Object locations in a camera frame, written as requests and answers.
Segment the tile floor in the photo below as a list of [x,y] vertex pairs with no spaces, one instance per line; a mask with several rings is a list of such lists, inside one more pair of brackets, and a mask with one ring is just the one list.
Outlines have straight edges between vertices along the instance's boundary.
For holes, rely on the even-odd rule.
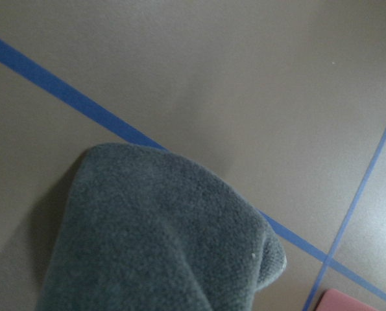
[[[386,1],[0,1],[0,39],[327,254],[386,127]],[[31,310],[79,155],[123,141],[0,63],[0,310]],[[302,310],[322,262],[254,310]],[[386,142],[334,256],[386,294]],[[386,299],[328,269],[329,288]]]

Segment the fuzzy fabric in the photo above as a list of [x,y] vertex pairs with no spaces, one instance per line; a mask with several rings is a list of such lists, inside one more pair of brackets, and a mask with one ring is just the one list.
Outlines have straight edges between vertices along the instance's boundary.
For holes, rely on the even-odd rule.
[[102,144],[73,182],[36,310],[250,310],[285,265],[264,217],[202,166]]

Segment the cloth fold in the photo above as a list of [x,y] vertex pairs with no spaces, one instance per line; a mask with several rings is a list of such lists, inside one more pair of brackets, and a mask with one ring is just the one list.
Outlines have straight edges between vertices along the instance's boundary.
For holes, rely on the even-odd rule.
[[102,144],[73,181],[36,310],[250,310],[285,265],[264,217],[213,173]]

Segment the pink object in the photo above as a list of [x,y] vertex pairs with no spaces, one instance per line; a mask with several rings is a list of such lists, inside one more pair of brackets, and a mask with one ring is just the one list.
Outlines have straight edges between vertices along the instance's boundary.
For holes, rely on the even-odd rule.
[[375,308],[366,305],[343,294],[338,290],[327,290],[322,296],[320,303],[315,311],[377,311]]

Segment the blue line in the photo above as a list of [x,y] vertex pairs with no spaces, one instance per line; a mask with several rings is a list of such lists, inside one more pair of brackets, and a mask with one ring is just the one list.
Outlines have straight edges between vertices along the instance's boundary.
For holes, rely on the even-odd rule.
[[361,180],[361,183],[359,185],[359,188],[357,189],[356,195],[354,196],[354,199],[353,199],[352,203],[350,204],[350,208],[348,209],[348,212],[347,212],[347,214],[346,214],[346,216],[341,224],[341,227],[337,233],[337,236],[335,237],[335,239],[333,241],[330,252],[328,253],[325,261],[323,262],[323,264],[321,266],[321,269],[319,271],[317,279],[315,280],[314,285],[313,285],[313,287],[308,295],[308,298],[305,302],[304,308],[302,309],[303,311],[308,311],[308,308],[311,305],[312,300],[319,289],[320,283],[325,276],[325,273],[328,269],[328,266],[331,264],[331,261],[335,255],[335,252],[337,251],[338,245],[340,244],[340,241],[341,241],[341,239],[344,235],[344,232],[347,228],[347,225],[348,225],[351,217],[353,216],[353,213],[357,207],[358,201],[359,201],[359,199],[364,191],[364,188],[366,187],[367,181],[368,181],[368,179],[369,179],[369,177],[370,177],[370,175],[371,175],[371,173],[376,165],[376,162],[381,154],[381,150],[383,149],[385,142],[386,142],[386,129],[385,129],[383,135],[381,136],[379,145],[378,145],[376,151],[374,152],[373,158],[371,159],[370,164],[368,165],[367,170],[365,172],[365,175],[363,176],[363,179]]
[[368,281],[364,280],[359,275],[355,274],[352,270],[348,269],[347,267],[343,266],[336,260],[331,260],[330,267],[333,268],[335,271],[341,273],[342,275],[348,277],[351,281],[357,283],[358,285],[362,286],[366,290],[368,290],[370,293],[373,293],[374,295],[378,296],[379,298],[386,301],[386,293],[382,290],[378,289],[374,285],[370,284]]
[[0,62],[129,143],[165,149],[1,40]]
[[[75,108],[77,111],[83,113],[85,116],[89,117],[91,120],[97,122],[98,124],[104,126],[106,129],[120,136],[129,143],[140,144],[143,146],[150,146],[158,149],[165,149],[163,146],[159,145],[146,135],[142,134],[137,129],[133,128],[131,125],[123,121],[122,119],[116,117],[114,114],[104,109],[102,106],[98,105],[96,102],[83,95],[81,92],[77,91],[75,88],[69,86],[64,81],[39,66],[26,56],[22,55],[17,50],[13,49],[11,46],[7,45],[0,40],[0,62],[11,68],[16,73],[20,74],[27,80],[30,80],[32,83],[46,90],[48,93],[52,94],[56,98],[62,100],[66,104]],[[378,150],[376,151],[377,157],[383,148],[384,141],[386,140],[386,130],[383,134],[383,137],[380,141]],[[377,161],[376,154],[370,166],[366,172],[363,181],[367,180],[370,176],[372,167],[374,167],[375,162]],[[364,189],[364,184],[361,184],[361,192]],[[296,247],[305,251],[309,255],[315,257],[319,261],[323,262],[324,265],[327,259],[330,257],[330,254],[326,255],[323,251],[317,249],[314,245],[310,244],[308,241],[299,237],[297,234],[278,223],[276,220],[273,220],[271,217],[266,215],[263,212],[260,212],[267,221],[270,223],[275,232],[280,235],[282,238],[286,239],[290,243],[294,244]],[[386,301],[386,293],[382,292],[375,286],[371,285],[366,280],[362,279],[360,276],[356,275],[354,272],[344,267],[342,264],[338,263],[333,259],[328,260],[327,266],[332,267],[339,273],[345,275],[349,279],[358,283],[362,287],[366,288],[370,292],[374,293],[378,297]]]

